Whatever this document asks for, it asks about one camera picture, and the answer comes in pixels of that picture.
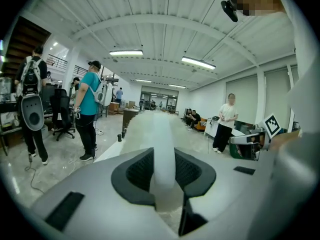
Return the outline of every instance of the tiled floor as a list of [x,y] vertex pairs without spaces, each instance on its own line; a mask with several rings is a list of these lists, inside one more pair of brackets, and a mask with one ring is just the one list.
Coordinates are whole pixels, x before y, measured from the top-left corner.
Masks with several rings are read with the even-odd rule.
[[[114,142],[117,141],[117,134],[122,131],[122,115],[109,115],[97,121],[96,128],[103,131],[103,135],[97,135],[96,143],[99,147],[96,156],[99,157]],[[57,136],[50,135],[44,140],[44,145],[49,154],[49,163],[44,166],[37,155],[33,158],[32,168],[36,169],[32,185],[46,192],[52,186],[70,175],[74,170],[92,163],[91,161],[82,162],[78,160],[83,155],[83,145],[78,132],[75,133],[75,139],[64,135],[59,142]],[[192,142],[192,149],[208,155],[218,155],[212,149],[213,140],[205,137],[203,132],[196,130],[188,132],[188,138]],[[228,147],[223,154],[219,156],[230,157]],[[42,195],[38,190],[30,187],[30,182],[34,171],[25,171],[29,166],[28,152],[24,143],[19,144],[8,150],[8,156],[0,152],[0,165],[2,179],[6,179],[12,194],[23,205],[30,207],[32,203]]]

